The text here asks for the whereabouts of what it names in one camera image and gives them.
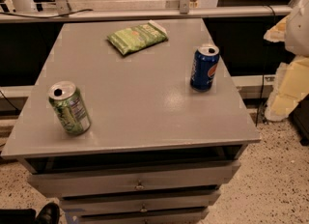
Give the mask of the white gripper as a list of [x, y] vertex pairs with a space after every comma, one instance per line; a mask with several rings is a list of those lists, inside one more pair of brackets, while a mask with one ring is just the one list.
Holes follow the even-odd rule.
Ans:
[[264, 34], [268, 42], [283, 42], [295, 58], [281, 63], [273, 91], [267, 100], [265, 117], [272, 122], [286, 119], [309, 95], [309, 0], [300, 0], [288, 18], [285, 16]]

